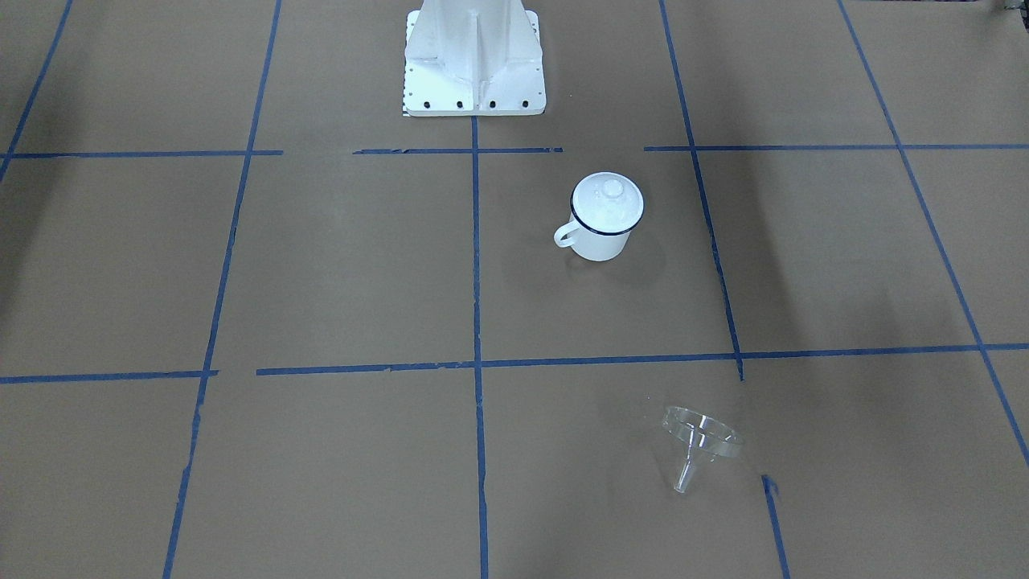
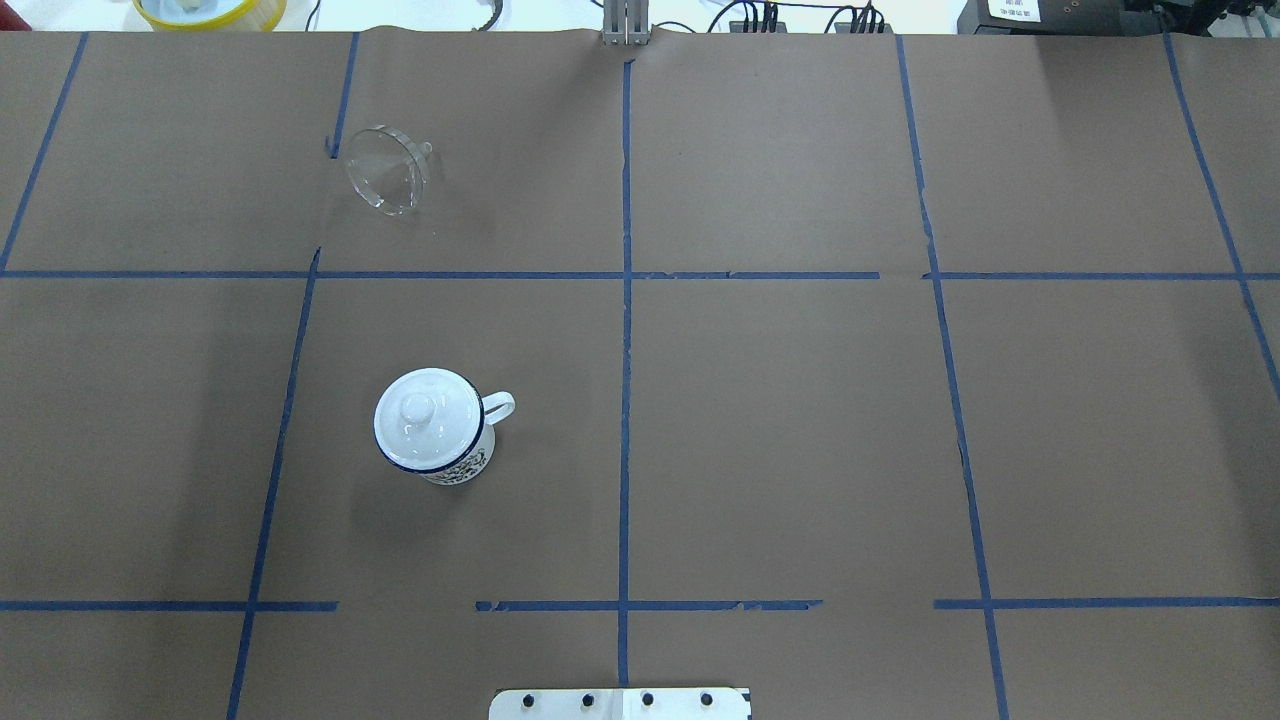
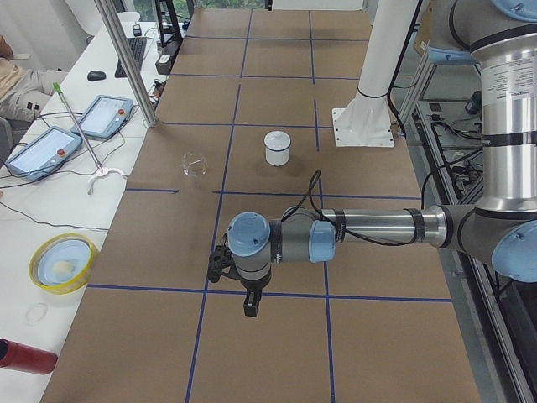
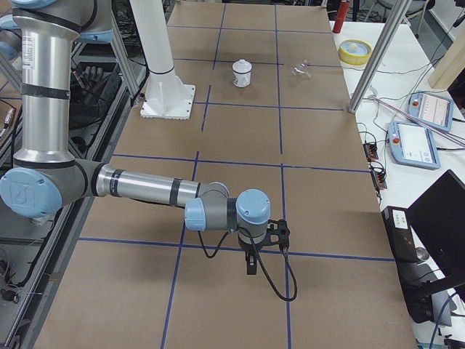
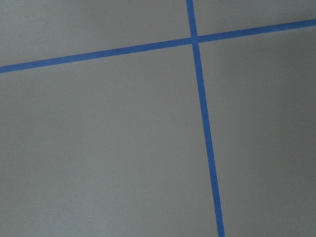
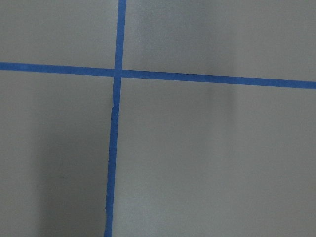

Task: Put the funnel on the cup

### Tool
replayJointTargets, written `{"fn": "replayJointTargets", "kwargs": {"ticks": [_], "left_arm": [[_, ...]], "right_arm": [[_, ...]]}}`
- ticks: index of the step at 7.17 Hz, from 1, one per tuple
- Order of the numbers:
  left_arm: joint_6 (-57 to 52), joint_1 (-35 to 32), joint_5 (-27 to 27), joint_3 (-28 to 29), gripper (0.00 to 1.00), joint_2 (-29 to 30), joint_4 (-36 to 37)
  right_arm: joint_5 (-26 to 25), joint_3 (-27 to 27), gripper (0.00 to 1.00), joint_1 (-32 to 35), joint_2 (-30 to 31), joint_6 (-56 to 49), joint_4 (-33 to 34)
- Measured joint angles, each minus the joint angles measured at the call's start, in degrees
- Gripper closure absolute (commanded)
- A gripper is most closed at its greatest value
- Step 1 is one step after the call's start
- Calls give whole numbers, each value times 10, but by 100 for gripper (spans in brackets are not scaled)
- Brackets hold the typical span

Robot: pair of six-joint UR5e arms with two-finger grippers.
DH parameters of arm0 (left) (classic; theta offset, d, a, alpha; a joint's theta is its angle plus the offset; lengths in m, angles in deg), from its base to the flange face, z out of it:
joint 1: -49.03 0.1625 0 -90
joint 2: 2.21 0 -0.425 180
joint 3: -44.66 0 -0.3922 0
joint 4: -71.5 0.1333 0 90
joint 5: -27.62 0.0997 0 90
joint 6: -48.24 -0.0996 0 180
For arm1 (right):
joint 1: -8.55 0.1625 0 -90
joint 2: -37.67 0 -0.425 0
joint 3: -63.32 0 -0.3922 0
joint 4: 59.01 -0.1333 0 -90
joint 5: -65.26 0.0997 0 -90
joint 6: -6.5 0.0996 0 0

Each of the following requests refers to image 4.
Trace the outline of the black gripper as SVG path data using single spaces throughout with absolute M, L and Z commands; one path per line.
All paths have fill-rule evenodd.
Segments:
M 246 273 L 248 275 L 256 275 L 256 256 L 259 252 L 259 246 L 241 241 L 240 247 L 246 254 Z

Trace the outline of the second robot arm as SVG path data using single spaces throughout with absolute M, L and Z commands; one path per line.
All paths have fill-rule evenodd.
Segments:
M 1 18 L 1 54 L 15 59 L 27 36 L 107 44 L 113 38 L 110 1 L 11 1 L 12 14 Z

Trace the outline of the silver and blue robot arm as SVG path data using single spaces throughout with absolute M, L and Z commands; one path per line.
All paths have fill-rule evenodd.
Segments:
M 22 32 L 23 141 L 1 178 L 1 198 L 15 213 L 39 218 L 87 196 L 124 197 L 184 209 L 190 230 L 238 234 L 247 272 L 263 266 L 270 243 L 270 200 L 257 189 L 230 196 L 220 182 L 199 183 L 115 169 L 77 159 L 68 150 L 73 42 L 86 33 L 110 41 L 109 1 L 14 1 Z

